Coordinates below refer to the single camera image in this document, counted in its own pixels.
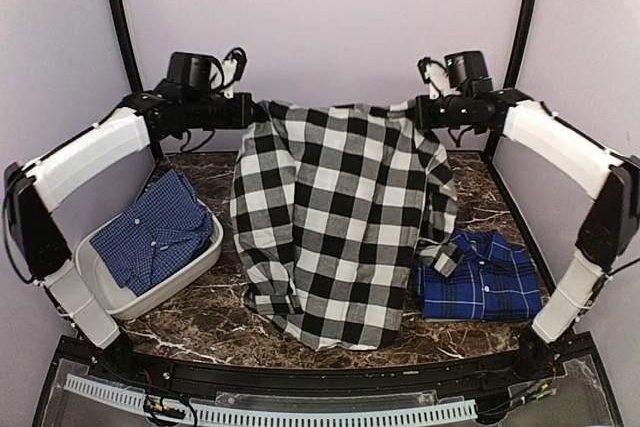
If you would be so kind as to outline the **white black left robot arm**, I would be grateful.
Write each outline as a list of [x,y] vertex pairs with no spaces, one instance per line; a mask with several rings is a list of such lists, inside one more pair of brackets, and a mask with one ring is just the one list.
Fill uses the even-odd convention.
[[233,48],[224,59],[175,52],[166,77],[155,89],[125,96],[101,121],[25,166],[4,172],[2,235],[16,247],[28,271],[26,285],[39,285],[75,329],[105,350],[103,368],[120,383],[141,374],[140,359],[124,346],[129,338],[82,277],[53,214],[71,196],[123,159],[193,129],[237,130],[249,125],[254,102],[234,86],[244,74],[247,55]]

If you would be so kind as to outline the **black white checked shirt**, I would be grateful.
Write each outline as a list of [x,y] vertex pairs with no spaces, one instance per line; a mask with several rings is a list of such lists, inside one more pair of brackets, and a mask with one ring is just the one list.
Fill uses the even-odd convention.
[[244,302],[313,350],[389,346],[412,264],[460,262],[448,155],[415,108],[254,107],[229,202]]

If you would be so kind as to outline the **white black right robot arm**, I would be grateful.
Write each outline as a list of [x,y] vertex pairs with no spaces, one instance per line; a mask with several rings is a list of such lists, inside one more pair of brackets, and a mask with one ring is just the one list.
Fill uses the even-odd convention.
[[549,363],[544,345],[559,340],[604,285],[633,265],[617,261],[639,231],[639,159],[595,141],[517,88],[495,88],[479,51],[449,54],[442,61],[424,57],[417,68],[428,88],[416,99],[418,128],[495,133],[554,170],[560,184],[538,194],[539,202],[557,205],[570,195],[581,197],[571,203],[577,213],[564,223],[576,230],[573,253],[530,327],[539,343],[528,343],[510,360],[511,373],[530,381]]

